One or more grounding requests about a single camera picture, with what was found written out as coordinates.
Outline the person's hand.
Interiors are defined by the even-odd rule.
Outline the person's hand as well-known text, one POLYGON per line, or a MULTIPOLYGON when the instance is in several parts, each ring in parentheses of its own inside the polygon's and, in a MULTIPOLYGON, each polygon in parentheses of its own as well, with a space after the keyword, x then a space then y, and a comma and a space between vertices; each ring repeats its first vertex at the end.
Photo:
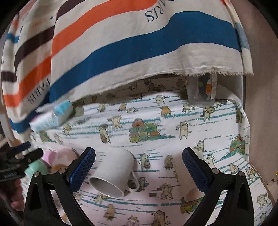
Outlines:
POLYGON ((21 180, 16 179, 9 181, 6 189, 6 197, 10 201, 10 206, 16 211, 24 210, 24 197, 23 197, 23 188, 21 186, 21 180))

